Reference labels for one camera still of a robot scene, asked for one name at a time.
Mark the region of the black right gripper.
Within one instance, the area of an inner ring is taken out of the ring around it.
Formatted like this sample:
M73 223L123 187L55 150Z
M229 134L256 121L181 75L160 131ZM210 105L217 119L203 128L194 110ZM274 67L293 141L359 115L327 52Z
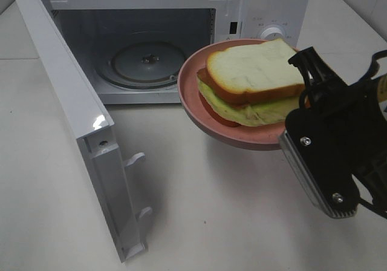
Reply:
M288 63L306 87L341 85L342 79L313 47L298 51ZM386 192L386 79L358 81L336 92L318 88L320 99L309 109L327 127L340 158L370 192Z

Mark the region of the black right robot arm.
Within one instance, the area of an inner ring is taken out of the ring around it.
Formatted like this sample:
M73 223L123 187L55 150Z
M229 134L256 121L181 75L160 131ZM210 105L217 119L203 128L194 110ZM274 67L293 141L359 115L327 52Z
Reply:
M386 75L376 76L385 57L385 50L373 54L368 71L351 85L312 47L288 61L300 71L305 89L285 128L325 195L348 198L355 177L385 206Z

